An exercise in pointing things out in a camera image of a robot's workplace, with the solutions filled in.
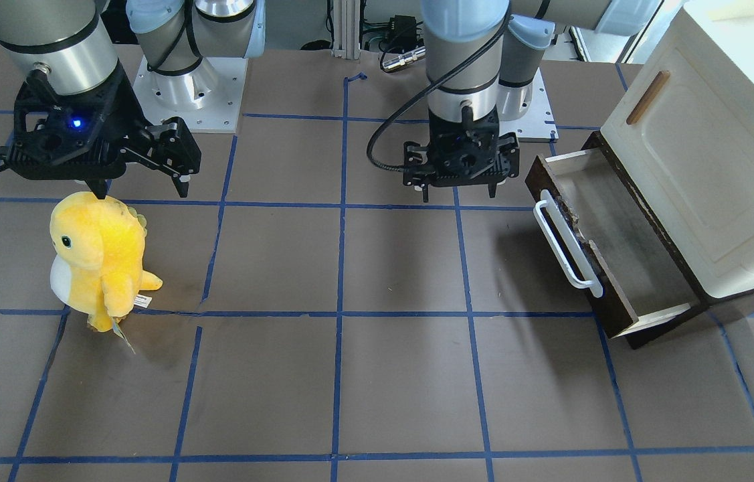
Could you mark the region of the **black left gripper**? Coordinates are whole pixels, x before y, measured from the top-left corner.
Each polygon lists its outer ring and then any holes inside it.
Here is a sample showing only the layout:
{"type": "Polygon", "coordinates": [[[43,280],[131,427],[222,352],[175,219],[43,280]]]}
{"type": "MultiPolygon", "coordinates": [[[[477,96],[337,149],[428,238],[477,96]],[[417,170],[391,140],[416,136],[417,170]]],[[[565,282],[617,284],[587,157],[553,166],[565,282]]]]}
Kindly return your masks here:
{"type": "Polygon", "coordinates": [[[423,204],[430,202],[429,186],[484,184],[488,197],[494,199],[499,183],[518,176],[519,143],[513,132],[499,135],[496,108],[478,120],[463,112],[458,123],[433,112],[428,115],[429,145],[406,141],[403,146],[402,181],[416,186],[423,204]]]}

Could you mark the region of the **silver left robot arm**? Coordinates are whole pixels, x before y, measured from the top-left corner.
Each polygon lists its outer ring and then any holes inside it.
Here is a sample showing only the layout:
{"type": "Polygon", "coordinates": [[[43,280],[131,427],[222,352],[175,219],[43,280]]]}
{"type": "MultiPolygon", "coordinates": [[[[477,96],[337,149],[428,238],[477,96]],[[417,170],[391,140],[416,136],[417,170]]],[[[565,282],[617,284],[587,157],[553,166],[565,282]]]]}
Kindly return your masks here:
{"type": "Polygon", "coordinates": [[[404,184],[429,189],[483,184],[489,196],[519,174],[520,141],[503,128],[529,113],[533,82],[558,25],[631,36],[652,1],[425,1],[429,140],[407,141],[404,184]]]}

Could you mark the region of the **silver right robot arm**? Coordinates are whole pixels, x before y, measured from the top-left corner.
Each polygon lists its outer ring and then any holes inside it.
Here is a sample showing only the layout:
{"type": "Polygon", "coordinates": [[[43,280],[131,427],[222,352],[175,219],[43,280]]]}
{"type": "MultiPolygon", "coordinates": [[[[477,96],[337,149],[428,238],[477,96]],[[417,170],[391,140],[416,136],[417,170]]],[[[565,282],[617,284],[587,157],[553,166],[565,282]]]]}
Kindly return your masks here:
{"type": "Polygon", "coordinates": [[[128,1],[145,57],[132,84],[93,1],[0,1],[0,45],[25,79],[3,169],[85,183],[97,198],[130,163],[168,177],[181,197],[199,173],[192,128],[235,101],[212,59],[260,57],[264,1],[128,1]]]}

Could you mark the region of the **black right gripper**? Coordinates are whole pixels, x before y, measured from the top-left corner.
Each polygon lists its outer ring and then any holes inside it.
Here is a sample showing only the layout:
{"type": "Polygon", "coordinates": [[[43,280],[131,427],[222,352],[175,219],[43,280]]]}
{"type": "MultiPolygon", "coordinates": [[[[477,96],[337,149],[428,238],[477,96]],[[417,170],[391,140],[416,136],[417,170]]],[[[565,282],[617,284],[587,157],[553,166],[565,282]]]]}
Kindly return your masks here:
{"type": "Polygon", "coordinates": [[[122,176],[128,161],[165,174],[187,197],[201,150],[180,116],[150,125],[122,64],[101,85],[72,95],[56,94],[40,68],[28,73],[15,100],[10,170],[31,180],[82,180],[104,200],[109,179],[122,176]]]}

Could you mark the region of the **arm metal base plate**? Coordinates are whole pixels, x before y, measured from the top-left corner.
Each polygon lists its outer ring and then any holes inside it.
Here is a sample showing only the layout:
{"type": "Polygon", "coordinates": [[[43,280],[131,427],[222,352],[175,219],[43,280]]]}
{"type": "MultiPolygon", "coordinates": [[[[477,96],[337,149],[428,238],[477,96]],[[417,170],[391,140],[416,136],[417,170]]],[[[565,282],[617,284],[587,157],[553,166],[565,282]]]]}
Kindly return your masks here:
{"type": "Polygon", "coordinates": [[[193,133],[235,134],[248,64],[245,58],[205,58],[190,73],[163,76],[148,71],[142,58],[133,92],[154,125],[177,116],[193,133]]]}
{"type": "Polygon", "coordinates": [[[500,135],[512,133],[521,143],[550,143],[559,138],[540,70],[524,86],[500,84],[497,91],[500,135]]]}

